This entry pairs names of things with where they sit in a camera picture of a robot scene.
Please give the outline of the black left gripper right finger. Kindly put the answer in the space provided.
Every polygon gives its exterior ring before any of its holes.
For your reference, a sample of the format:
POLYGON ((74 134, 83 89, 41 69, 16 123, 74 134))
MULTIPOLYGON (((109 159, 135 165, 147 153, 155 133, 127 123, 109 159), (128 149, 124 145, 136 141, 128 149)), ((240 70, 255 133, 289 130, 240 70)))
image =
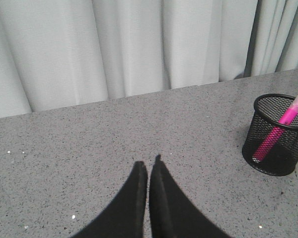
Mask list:
POLYGON ((149 186, 149 216, 154 238, 228 238, 188 199, 157 155, 149 186))

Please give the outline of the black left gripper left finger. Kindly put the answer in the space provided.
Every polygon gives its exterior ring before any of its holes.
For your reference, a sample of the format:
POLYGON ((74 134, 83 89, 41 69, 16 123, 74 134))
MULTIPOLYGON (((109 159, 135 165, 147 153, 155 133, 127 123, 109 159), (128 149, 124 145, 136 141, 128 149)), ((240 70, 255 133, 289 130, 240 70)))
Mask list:
POLYGON ((147 199, 148 173, 144 162, 136 161, 116 196, 107 207, 74 238, 142 238, 147 199))

